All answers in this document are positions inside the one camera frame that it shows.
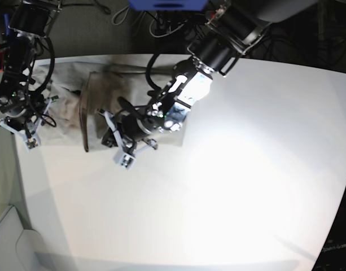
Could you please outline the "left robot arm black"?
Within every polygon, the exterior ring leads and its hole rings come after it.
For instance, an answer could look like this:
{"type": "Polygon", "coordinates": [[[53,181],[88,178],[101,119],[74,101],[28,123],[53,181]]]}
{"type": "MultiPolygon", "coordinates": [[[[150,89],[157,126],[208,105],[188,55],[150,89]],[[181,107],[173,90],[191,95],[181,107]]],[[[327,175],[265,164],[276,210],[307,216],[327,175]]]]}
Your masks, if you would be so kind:
{"type": "Polygon", "coordinates": [[[314,1],[223,1],[207,15],[209,31],[202,41],[187,44],[190,57],[177,63],[172,78],[161,88],[151,79],[152,66],[163,52],[151,57],[145,73],[152,87],[151,97],[144,106],[134,106],[119,97],[121,110],[106,112],[109,126],[102,145],[117,147],[126,158],[134,155],[137,145],[144,142],[157,149],[152,135],[179,131],[193,104],[210,90],[213,74],[226,76],[238,60],[254,48],[266,35],[272,23],[284,21],[312,6],[314,1]]]}

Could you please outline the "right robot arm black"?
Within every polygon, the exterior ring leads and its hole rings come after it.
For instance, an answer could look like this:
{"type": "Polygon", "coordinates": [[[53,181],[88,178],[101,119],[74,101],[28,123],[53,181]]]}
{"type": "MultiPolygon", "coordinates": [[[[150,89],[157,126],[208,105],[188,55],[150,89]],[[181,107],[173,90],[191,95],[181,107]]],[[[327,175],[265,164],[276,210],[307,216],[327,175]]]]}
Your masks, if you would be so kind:
{"type": "Polygon", "coordinates": [[[21,137],[28,149],[40,145],[40,126],[56,126],[47,113],[56,98],[43,91],[55,67],[49,33],[61,9],[61,1],[0,1],[0,128],[21,137]],[[33,88],[34,64],[44,52],[50,54],[47,75],[33,88]]]}

